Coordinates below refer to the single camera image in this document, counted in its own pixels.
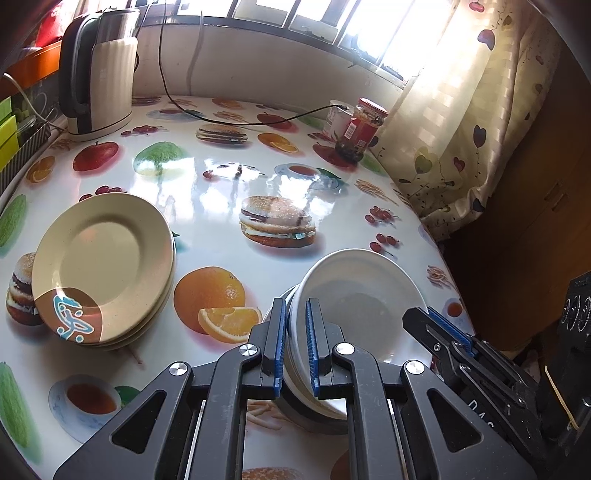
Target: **white container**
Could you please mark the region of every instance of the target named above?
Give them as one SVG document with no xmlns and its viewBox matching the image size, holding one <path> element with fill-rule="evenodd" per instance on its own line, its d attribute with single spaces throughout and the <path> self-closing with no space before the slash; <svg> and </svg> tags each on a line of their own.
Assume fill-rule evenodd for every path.
<svg viewBox="0 0 591 480">
<path fill-rule="evenodd" d="M 324 122 L 324 128 L 322 133 L 334 141 L 338 141 L 340 137 L 345 133 L 345 129 L 353 116 L 355 108 L 348 103 L 339 102 L 338 100 L 331 100 L 331 105 L 343 105 L 347 107 L 347 110 L 338 108 L 337 106 L 332 107 L 329 110 L 326 120 Z"/>
<path fill-rule="evenodd" d="M 344 399 L 313 398 L 306 338 L 306 302 L 320 300 L 325 322 L 339 325 L 345 341 L 371 353 L 376 360 L 402 365 L 420 360 L 427 367 L 431 353 L 402 327 L 402 316 L 413 307 L 427 311 L 410 277 L 391 260 L 370 250 L 351 248 L 322 258 L 295 291 L 288 324 L 285 362 L 289 388 L 306 406 L 325 416 L 346 418 Z"/>
</svg>

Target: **blue gripper pad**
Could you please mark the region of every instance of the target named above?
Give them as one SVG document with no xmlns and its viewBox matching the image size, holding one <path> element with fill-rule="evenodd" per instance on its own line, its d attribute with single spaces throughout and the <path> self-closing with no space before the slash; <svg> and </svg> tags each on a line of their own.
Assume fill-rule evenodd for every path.
<svg viewBox="0 0 591 480">
<path fill-rule="evenodd" d="M 306 302 L 306 338 L 308 340 L 308 360 L 310 361 L 310 381 L 312 383 L 312 393 L 315 397 L 317 397 L 320 391 L 320 376 L 318 372 L 319 359 L 310 300 Z"/>
<path fill-rule="evenodd" d="M 285 302 L 281 303 L 279 318 L 279 329 L 277 332 L 277 345 L 275 346 L 275 378 L 273 379 L 273 390 L 275 398 L 279 398 L 281 385 L 283 384 L 283 355 L 285 354 L 285 330 L 287 328 L 287 310 Z"/>
<path fill-rule="evenodd" d="M 464 332 L 462 332 L 459 328 L 457 328 L 454 324 L 450 323 L 447 318 L 445 318 L 441 313 L 437 310 L 432 309 L 431 307 L 428 308 L 429 310 L 429 317 L 433 320 L 437 325 L 439 325 L 442 329 L 444 329 L 453 339 L 460 343 L 460 345 L 464 348 L 466 353 L 474 357 L 475 354 L 472 352 L 472 341 L 466 336 Z"/>
</svg>

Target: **windowsill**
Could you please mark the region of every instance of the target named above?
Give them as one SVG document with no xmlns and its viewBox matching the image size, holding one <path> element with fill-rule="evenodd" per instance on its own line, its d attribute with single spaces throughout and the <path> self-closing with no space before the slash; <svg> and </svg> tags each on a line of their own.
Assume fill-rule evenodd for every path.
<svg viewBox="0 0 591 480">
<path fill-rule="evenodd" d="M 150 8 L 148 17 L 145 19 L 144 27 L 154 26 L 154 25 L 161 25 L 162 23 L 162 8 L 161 5 L 153 5 Z M 199 25 L 200 17 L 197 15 L 173 15 L 172 17 L 166 18 L 167 24 L 174 24 L 174 25 Z M 310 47 L 318 48 L 319 50 L 326 51 L 338 57 L 341 57 L 345 60 L 351 62 L 351 66 L 358 65 L 363 67 L 366 70 L 376 74 L 377 76 L 383 78 L 387 82 L 395 85 L 396 87 L 404 90 L 405 83 L 400 79 L 396 78 L 394 75 L 386 72 L 384 69 L 379 68 L 378 66 L 374 65 L 371 62 L 359 57 L 356 53 L 351 51 L 344 50 L 337 46 L 331 45 L 325 41 L 322 41 L 318 38 L 314 38 L 312 36 L 296 32 L 293 30 L 289 30 L 288 28 L 281 28 L 276 25 L 269 25 L 260 22 L 250 21 L 250 20 L 242 20 L 239 18 L 226 18 L 226 17 L 203 17 L 203 23 L 206 26 L 212 27 L 229 27 L 229 28 L 238 28 L 242 30 L 250 30 L 256 31 L 259 33 L 266 33 L 269 35 L 274 35 L 276 37 L 286 38 L 288 40 L 293 40 L 299 43 L 303 43 Z"/>
</svg>

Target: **metal screw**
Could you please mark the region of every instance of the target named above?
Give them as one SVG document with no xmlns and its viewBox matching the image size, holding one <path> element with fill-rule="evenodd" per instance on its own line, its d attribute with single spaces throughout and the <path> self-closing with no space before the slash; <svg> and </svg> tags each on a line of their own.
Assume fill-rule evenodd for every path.
<svg viewBox="0 0 591 480">
<path fill-rule="evenodd" d="M 170 368 L 168 369 L 171 375 L 174 375 L 175 377 L 184 375 L 188 370 L 189 368 L 187 367 L 187 364 L 182 362 L 176 362 L 175 364 L 170 365 Z"/>
<path fill-rule="evenodd" d="M 355 347 L 350 343 L 340 343 L 336 346 L 336 351 L 341 355 L 350 355 L 355 351 Z"/>
<path fill-rule="evenodd" d="M 244 345 L 241 345 L 239 350 L 240 354 L 244 356 L 252 356 L 258 352 L 258 348 L 256 347 L 256 345 L 253 345 L 251 343 L 245 343 Z"/>
<path fill-rule="evenodd" d="M 425 366 L 418 360 L 407 363 L 407 372 L 413 375 L 420 375 L 425 371 Z"/>
</svg>

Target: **glass jar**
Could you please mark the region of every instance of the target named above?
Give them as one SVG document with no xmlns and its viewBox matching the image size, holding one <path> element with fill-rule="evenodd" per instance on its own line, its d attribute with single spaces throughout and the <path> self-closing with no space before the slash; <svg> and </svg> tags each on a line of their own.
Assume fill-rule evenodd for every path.
<svg viewBox="0 0 591 480">
<path fill-rule="evenodd" d="M 387 116 L 388 111 L 385 108 L 367 98 L 360 98 L 345 133 L 336 143 L 338 155 L 350 163 L 359 163 Z"/>
</svg>

